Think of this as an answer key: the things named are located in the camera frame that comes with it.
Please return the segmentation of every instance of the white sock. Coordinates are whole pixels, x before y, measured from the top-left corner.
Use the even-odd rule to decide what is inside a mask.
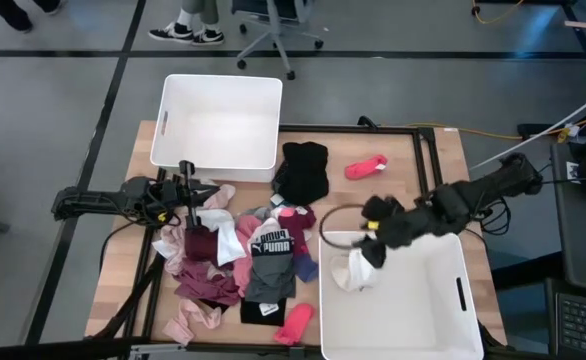
[[[180,10],[180,16],[177,18],[177,23],[184,25],[187,28],[191,28],[191,20],[193,20],[193,14],[189,14],[184,10]]]
[[[220,32],[220,25],[219,24],[204,24],[204,28],[206,30],[214,30],[216,33]]]

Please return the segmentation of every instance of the gray sock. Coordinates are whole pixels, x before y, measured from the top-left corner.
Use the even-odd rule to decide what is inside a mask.
[[[275,304],[282,298],[295,297],[293,242],[291,239],[279,240],[281,234],[277,233],[261,235],[261,238],[276,240],[251,244],[253,268],[246,288],[246,301]]]

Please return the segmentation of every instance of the white storage bin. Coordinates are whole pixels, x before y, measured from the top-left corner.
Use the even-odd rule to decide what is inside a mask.
[[[169,75],[151,163],[194,177],[269,182],[275,171],[282,82],[246,76]]]
[[[361,234],[326,232],[326,237],[345,244]],[[346,253],[320,241],[320,324],[326,359],[484,357],[457,236],[425,235],[408,248],[387,249],[378,282],[362,291],[346,292],[333,280],[330,260]]]

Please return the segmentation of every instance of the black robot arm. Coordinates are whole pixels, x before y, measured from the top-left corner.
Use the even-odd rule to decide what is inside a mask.
[[[218,186],[191,179],[195,172],[193,163],[180,161],[180,172],[184,175],[184,184],[136,176],[123,183],[117,192],[80,191],[68,187],[58,192],[51,211],[55,220],[83,214],[111,214],[143,225],[162,225],[170,221],[176,207],[187,206],[193,210],[219,190]]]

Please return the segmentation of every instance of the office chair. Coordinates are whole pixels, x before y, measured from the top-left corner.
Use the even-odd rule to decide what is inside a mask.
[[[248,13],[251,18],[243,19],[240,25],[240,32],[246,34],[246,23],[266,27],[268,32],[260,35],[251,45],[247,46],[237,56],[237,67],[246,68],[244,58],[255,51],[258,45],[271,38],[273,46],[277,48],[282,57],[282,62],[286,68],[286,78],[295,79],[295,71],[291,69],[291,64],[286,56],[286,50],[282,45],[280,37],[285,34],[295,34],[315,39],[315,49],[319,50],[324,46],[324,42],[319,36],[306,32],[307,21],[312,11],[313,0],[233,0],[231,13],[240,11]]]

